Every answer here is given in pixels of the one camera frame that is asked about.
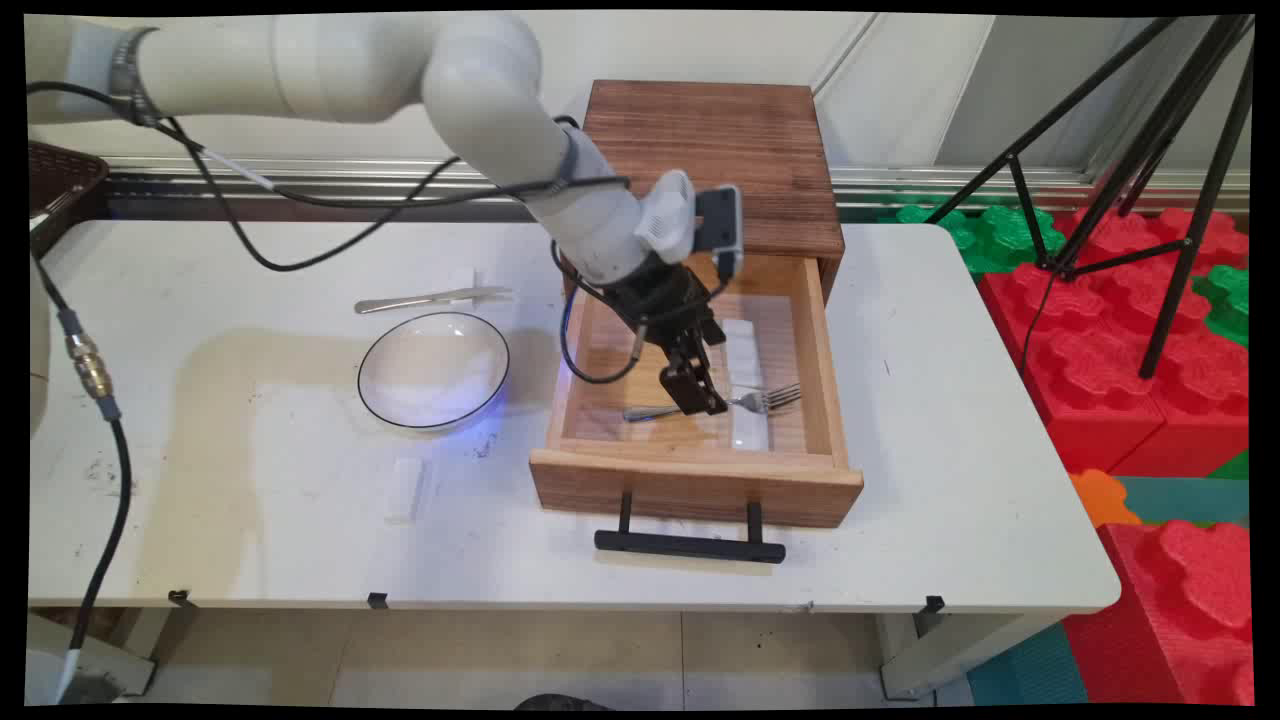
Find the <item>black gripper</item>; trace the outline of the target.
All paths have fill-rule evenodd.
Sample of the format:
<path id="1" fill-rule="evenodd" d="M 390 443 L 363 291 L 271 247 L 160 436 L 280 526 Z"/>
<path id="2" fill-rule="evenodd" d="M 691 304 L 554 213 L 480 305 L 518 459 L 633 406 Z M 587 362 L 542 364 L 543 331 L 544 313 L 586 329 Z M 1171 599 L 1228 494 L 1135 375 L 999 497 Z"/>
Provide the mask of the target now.
<path id="1" fill-rule="evenodd" d="M 726 341 L 710 309 L 726 287 L 721 281 L 708 290 L 689 265 L 664 265 L 653 255 L 641 269 L 600 288 L 627 327 L 646 323 L 645 341 L 663 350 L 667 360 L 659 382 L 685 415 L 719 415 L 730 409 L 716 387 L 707 351 L 707 345 Z"/>

